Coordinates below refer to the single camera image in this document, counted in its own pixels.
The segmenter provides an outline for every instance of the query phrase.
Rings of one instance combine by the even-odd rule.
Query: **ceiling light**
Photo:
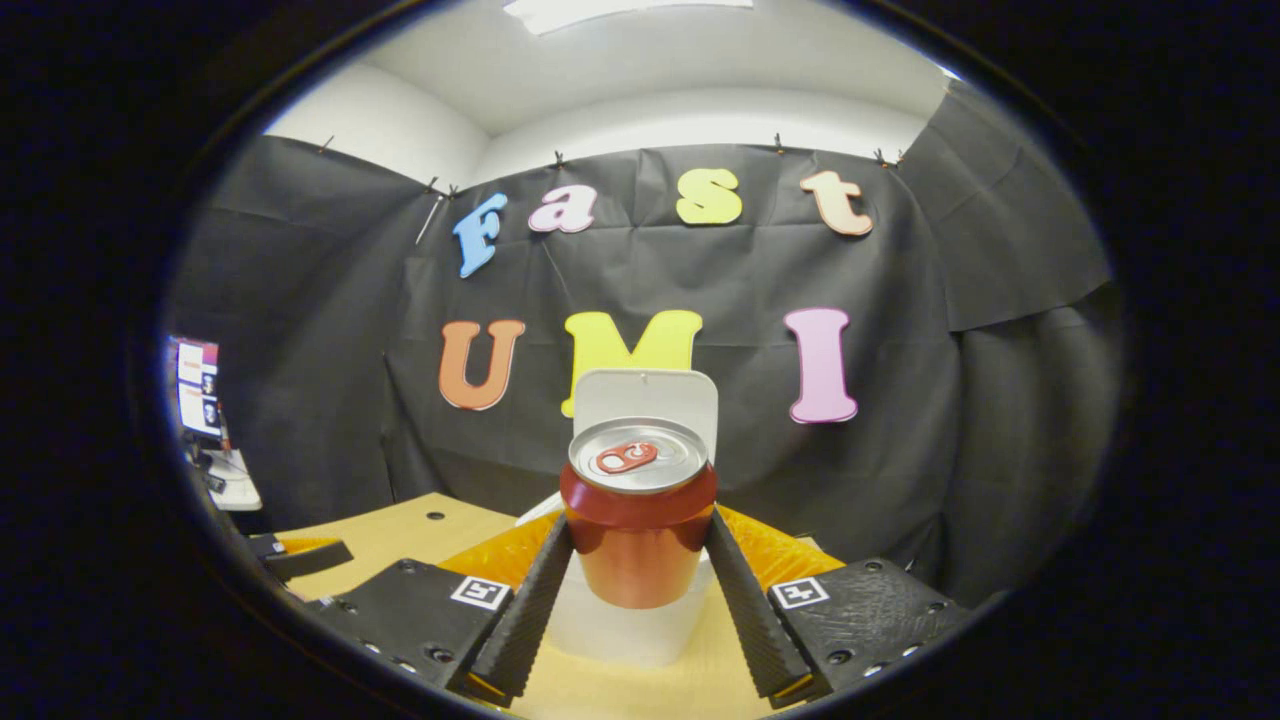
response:
[[[672,5],[716,5],[721,8],[751,8],[753,0],[513,0],[502,9],[525,23],[534,35],[631,10],[667,8]]]

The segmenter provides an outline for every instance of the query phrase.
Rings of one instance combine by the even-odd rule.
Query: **ceiling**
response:
[[[490,136],[584,105],[704,87],[800,90],[928,118],[937,65],[814,0],[657,8],[544,36],[470,0],[428,14],[362,61],[421,87]]]

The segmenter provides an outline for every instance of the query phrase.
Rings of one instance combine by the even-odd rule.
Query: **orange letter u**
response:
[[[444,336],[444,352],[440,356],[440,395],[444,400],[463,410],[488,410],[497,405],[507,393],[516,338],[525,333],[525,323],[489,323],[493,355],[489,357],[489,377],[481,386],[467,382],[467,354],[471,351],[471,340],[480,334],[480,325],[457,320],[444,325],[440,333]]]

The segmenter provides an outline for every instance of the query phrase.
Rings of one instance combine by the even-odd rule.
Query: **can lid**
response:
[[[568,461],[584,480],[623,495],[677,488],[707,466],[707,445],[660,418],[616,418],[568,443]]]

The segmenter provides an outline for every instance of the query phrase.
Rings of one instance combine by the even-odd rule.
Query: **white wall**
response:
[[[556,160],[636,147],[736,142],[813,147],[888,159],[915,141],[919,118],[829,95],[786,90],[717,88],[678,91],[590,105],[553,115],[493,138],[470,184]]]
[[[356,63],[289,108],[265,135],[355,155],[420,182],[470,187],[566,159],[636,147],[736,142],[895,159],[927,118],[829,95],[716,88],[645,95],[552,115],[495,138],[417,86]]]
[[[265,131],[369,160],[448,190],[466,187],[489,136],[453,108],[387,70],[355,63]]]

